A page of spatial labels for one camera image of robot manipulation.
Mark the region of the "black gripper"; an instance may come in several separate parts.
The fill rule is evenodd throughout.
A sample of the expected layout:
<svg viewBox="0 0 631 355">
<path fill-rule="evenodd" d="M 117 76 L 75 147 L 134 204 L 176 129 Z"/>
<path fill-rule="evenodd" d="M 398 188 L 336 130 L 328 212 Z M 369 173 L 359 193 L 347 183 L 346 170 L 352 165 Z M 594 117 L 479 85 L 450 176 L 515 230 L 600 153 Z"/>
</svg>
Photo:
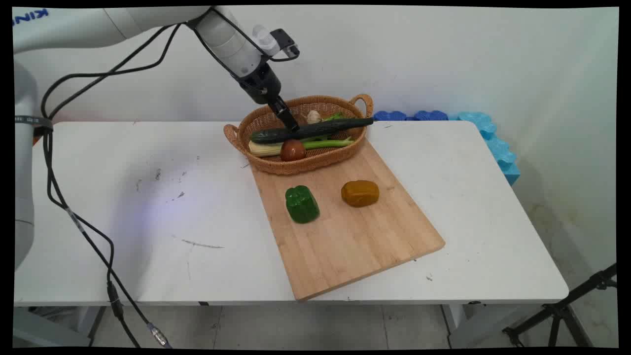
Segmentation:
<svg viewBox="0 0 631 355">
<path fill-rule="evenodd" d="M 260 63 L 253 72 L 239 79 L 240 87 L 257 104 L 269 104 L 284 127 L 289 131 L 300 129 L 290 108 L 280 97 L 281 82 L 268 63 Z"/>
</svg>

